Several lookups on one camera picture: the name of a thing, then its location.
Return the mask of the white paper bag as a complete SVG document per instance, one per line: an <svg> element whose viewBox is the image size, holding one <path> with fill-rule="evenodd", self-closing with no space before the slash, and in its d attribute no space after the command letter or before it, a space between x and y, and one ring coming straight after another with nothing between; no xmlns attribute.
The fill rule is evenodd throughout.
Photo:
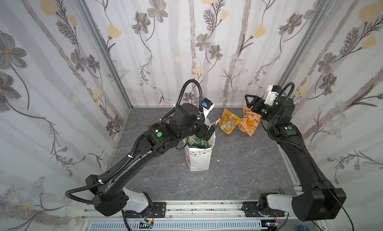
<svg viewBox="0 0 383 231"><path fill-rule="evenodd" d="M219 120L213 122L212 124L217 125L218 121ZM208 118L206 118L205 124L209 127L212 125ZM216 134L214 132L212 137L209 140L206 140L208 143L207 149L189 148L186 144L186 139L183 140L183 143L186 145L184 147L185 157L191 172L209 170L211 154L215 146L215 140Z"/></svg>

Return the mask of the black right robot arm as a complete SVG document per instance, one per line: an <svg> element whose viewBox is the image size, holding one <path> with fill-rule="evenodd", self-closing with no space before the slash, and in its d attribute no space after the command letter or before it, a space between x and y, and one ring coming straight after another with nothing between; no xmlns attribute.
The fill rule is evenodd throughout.
<svg viewBox="0 0 383 231"><path fill-rule="evenodd" d="M303 222L333 220L344 209L347 196L325 177L305 146L301 132L291 122L295 104L290 96L294 88L293 82L285 87L271 85L266 98L249 94L244 97L247 108L267 122L268 137L287 155L302 188L297 196L264 193L257 209L263 215L276 211L292 213Z"/></svg>

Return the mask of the orange snack packet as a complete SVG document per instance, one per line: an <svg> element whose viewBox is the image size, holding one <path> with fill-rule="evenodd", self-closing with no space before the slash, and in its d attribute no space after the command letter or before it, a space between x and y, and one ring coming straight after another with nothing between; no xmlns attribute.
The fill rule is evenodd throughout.
<svg viewBox="0 0 383 231"><path fill-rule="evenodd" d="M238 125L240 131L251 137L261 121L261 116L251 111L247 106L243 107L243 118Z"/></svg>

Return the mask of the green candy packet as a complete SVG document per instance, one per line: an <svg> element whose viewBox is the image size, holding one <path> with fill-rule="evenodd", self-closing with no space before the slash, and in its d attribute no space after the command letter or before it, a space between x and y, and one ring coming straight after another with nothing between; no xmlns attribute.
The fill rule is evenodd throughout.
<svg viewBox="0 0 383 231"><path fill-rule="evenodd" d="M207 149L208 143L205 139L197 136L190 136L186 139L186 144L189 148Z"/></svg>

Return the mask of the yellow snack packet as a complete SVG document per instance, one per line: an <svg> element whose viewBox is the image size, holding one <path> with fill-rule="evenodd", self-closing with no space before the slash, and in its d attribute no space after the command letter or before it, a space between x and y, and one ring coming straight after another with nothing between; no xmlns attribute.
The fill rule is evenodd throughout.
<svg viewBox="0 0 383 231"><path fill-rule="evenodd" d="M241 118L225 108L219 120L219 126L225 134L230 135L241 121Z"/></svg>

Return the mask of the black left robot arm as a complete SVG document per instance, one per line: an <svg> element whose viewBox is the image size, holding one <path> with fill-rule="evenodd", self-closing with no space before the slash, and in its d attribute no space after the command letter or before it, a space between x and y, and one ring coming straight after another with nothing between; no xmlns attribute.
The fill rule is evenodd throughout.
<svg viewBox="0 0 383 231"><path fill-rule="evenodd" d="M205 123L204 111L212 102L204 99L200 84L190 79L183 85L174 108L143 132L128 155L101 175L90 175L86 186L71 189L65 196L73 201L93 205L109 217L122 210L142 216L151 213L153 202L146 192L137 193L125 185L152 159L175 148L190 136L208 141L215 126Z"/></svg>

